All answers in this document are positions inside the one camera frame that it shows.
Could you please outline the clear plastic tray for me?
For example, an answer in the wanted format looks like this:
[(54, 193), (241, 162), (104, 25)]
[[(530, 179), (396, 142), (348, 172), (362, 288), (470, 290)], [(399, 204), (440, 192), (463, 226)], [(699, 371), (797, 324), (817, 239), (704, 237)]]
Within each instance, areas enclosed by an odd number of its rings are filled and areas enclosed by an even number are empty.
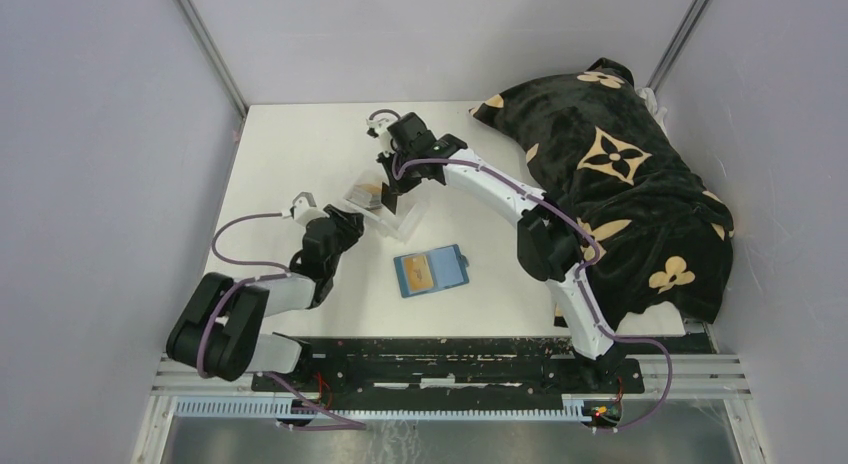
[(354, 184), (362, 182), (373, 182), (382, 185), (386, 182), (386, 177), (384, 174), (373, 170), (363, 171), (353, 181), (344, 196), (343, 203), (345, 208), (349, 212), (361, 213), (364, 216), (366, 227), (375, 230), (381, 236), (406, 242), (429, 209), (429, 195), (422, 189), (414, 189), (409, 193), (401, 195), (398, 199), (396, 215), (391, 214), (383, 206), (375, 210), (366, 210), (346, 200), (350, 188)]

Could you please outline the blue leather card holder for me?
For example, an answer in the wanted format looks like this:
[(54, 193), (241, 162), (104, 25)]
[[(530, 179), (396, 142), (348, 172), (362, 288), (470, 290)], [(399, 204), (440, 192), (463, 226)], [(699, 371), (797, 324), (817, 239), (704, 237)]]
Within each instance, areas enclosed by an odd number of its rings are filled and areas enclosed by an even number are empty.
[[(426, 254), (429, 259), (430, 268), (435, 280), (435, 286), (429, 291), (410, 294), (404, 276), (401, 260), (410, 255)], [(397, 256), (393, 259), (393, 265), (398, 279), (399, 290), (403, 298), (431, 294), (444, 291), (470, 282), (468, 276), (468, 260), (462, 254), (457, 244), (430, 249), (423, 252)]]

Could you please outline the gold VIP card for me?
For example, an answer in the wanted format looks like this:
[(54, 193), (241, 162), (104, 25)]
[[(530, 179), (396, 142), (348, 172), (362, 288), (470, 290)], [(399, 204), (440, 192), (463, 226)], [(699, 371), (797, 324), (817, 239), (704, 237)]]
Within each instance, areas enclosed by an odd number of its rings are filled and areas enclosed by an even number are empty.
[(406, 256), (401, 263), (410, 294), (422, 293), (434, 288), (435, 280), (426, 254)]

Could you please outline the black blanket with beige flowers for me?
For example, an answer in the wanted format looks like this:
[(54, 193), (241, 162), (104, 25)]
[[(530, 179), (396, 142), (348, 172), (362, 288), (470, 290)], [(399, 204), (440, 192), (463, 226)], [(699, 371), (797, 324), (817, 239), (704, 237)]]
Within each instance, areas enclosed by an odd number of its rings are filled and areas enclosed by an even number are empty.
[(569, 197), (592, 237), (587, 278), (610, 325), (663, 303), (716, 320), (734, 260), (732, 214), (673, 148), (626, 66), (602, 58), (536, 78), (472, 115), (521, 147), (544, 190)]

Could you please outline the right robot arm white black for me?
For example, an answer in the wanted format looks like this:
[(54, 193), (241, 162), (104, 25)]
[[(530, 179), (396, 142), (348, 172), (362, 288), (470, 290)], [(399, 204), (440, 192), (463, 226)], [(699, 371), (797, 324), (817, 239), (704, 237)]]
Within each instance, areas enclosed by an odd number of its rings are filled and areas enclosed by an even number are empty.
[(377, 157), (387, 176), (382, 205), (396, 212), (402, 195), (433, 180), (469, 193), (493, 209), (514, 226), (521, 268), (547, 286), (563, 315), (579, 362), (580, 384), (591, 392), (612, 385), (625, 353), (586, 276), (591, 262), (582, 248), (597, 244), (568, 215), (568, 197), (504, 174), (452, 134), (436, 137), (416, 113), (380, 109), (368, 117), (367, 126), (369, 136), (382, 146)]

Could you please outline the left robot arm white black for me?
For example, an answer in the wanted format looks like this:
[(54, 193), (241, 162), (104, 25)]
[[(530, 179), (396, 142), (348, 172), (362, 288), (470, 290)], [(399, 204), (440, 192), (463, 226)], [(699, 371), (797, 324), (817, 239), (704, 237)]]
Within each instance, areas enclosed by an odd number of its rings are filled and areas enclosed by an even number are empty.
[(191, 366), (202, 378), (234, 381), (256, 371), (276, 370), (291, 390), (307, 388), (314, 363), (300, 341), (264, 334), (268, 316), (320, 306), (334, 286), (342, 255), (365, 231), (360, 213), (327, 205), (304, 225), (301, 249), (276, 273), (237, 280), (205, 274), (168, 336), (167, 356)]

